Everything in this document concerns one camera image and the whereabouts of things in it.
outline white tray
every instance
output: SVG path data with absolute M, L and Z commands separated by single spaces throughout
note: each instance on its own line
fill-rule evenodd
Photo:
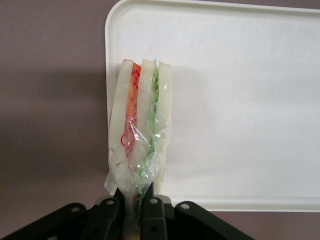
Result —
M 105 43 L 108 120 L 123 59 L 172 65 L 174 204 L 320 211 L 319 10 L 123 0 Z

